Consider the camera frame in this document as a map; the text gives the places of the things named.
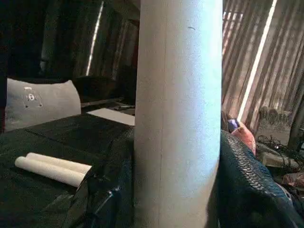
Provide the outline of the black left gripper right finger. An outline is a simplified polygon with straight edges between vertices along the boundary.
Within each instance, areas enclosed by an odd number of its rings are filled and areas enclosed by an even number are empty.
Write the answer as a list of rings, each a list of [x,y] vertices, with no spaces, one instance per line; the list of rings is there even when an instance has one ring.
[[[292,201],[240,139],[220,132],[217,173],[221,228],[302,228]]]

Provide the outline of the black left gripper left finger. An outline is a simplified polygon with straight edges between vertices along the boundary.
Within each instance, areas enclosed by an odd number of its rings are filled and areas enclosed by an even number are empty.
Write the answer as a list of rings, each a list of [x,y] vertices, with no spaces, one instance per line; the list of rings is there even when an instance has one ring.
[[[107,157],[85,175],[64,228],[130,228],[133,223],[133,130],[114,138]]]

